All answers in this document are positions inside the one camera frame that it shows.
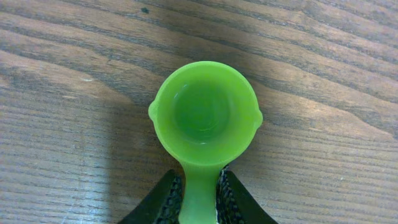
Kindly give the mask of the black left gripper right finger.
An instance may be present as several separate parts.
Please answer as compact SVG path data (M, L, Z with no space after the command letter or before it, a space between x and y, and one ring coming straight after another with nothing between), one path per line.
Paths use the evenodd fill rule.
M277 224L229 166L223 167L216 185L216 219L219 224Z

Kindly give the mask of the green plastic measuring scoop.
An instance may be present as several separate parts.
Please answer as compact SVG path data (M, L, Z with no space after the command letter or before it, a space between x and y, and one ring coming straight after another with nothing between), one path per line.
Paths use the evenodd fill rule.
M185 174L179 222L216 223L219 173L248 148L263 122L252 86L223 63L189 63L165 79L148 113Z

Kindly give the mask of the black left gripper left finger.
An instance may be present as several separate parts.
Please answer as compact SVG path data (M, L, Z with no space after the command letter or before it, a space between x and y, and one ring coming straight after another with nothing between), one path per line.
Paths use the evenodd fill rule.
M169 170L118 224L179 224L182 191L182 178L174 170Z

